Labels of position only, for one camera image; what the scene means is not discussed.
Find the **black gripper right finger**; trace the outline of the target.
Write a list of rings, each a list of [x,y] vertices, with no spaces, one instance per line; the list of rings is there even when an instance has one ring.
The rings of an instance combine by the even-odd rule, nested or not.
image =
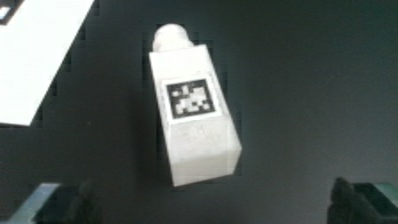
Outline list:
[[[398,187],[336,179],[328,224],[398,224]]]

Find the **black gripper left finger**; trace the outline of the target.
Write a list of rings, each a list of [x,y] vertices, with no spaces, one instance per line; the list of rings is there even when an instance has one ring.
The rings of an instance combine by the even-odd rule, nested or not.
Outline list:
[[[6,224],[104,224],[93,183],[42,183]]]

